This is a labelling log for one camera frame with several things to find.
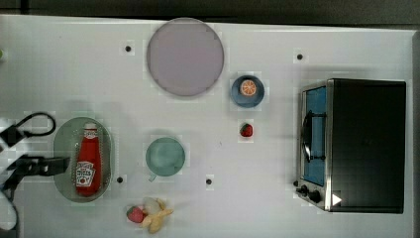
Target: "orange in bowl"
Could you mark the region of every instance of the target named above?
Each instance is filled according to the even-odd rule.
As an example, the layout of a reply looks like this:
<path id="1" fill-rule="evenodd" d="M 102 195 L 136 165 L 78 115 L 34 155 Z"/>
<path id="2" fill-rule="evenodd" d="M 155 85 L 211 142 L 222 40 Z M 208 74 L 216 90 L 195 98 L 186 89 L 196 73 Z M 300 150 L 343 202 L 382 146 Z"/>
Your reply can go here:
<path id="1" fill-rule="evenodd" d="M 241 83 L 241 94 L 244 96 L 254 96 L 257 92 L 257 86 L 252 80 L 244 80 Z"/>

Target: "black toaster oven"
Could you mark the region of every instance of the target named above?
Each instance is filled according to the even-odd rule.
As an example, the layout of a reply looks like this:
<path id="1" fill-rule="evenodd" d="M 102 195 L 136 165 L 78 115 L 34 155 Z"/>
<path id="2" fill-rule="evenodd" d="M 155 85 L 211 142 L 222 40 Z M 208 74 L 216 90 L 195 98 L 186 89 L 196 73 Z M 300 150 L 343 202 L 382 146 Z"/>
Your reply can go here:
<path id="1" fill-rule="evenodd" d="M 300 99 L 298 195 L 326 211 L 402 213 L 405 82 L 333 78 Z"/>

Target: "strawberry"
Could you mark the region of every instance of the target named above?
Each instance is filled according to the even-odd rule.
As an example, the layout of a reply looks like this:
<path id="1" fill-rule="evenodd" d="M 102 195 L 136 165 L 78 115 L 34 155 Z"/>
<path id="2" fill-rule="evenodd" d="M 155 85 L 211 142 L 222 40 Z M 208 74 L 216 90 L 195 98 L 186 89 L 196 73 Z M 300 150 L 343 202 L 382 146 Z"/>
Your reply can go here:
<path id="1" fill-rule="evenodd" d="M 252 137 L 253 136 L 253 126 L 246 123 L 241 128 L 241 136 L 243 137 Z"/>
<path id="2" fill-rule="evenodd" d="M 135 223 L 142 223 L 145 215 L 138 206 L 133 206 L 127 211 L 127 218 Z"/>

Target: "oven window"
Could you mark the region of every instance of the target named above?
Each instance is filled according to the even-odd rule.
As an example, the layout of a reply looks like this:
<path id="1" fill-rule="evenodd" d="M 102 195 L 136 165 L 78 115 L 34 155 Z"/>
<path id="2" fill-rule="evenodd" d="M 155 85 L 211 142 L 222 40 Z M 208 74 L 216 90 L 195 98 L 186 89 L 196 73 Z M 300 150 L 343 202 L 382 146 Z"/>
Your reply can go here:
<path id="1" fill-rule="evenodd" d="M 326 87 L 306 91 L 306 114 L 312 112 L 312 141 L 310 160 L 304 160 L 303 178 L 324 186 L 325 177 L 325 115 L 327 111 Z"/>

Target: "red ketchup bottle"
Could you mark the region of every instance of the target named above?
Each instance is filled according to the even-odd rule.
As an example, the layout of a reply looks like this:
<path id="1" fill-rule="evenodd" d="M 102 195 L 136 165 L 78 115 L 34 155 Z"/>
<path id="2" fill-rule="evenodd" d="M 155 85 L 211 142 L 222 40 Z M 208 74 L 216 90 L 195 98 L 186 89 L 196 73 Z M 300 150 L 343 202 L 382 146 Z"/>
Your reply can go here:
<path id="1" fill-rule="evenodd" d="M 102 163 L 96 124 L 84 125 L 84 136 L 76 166 L 76 191 L 82 196 L 95 194 L 102 179 Z"/>

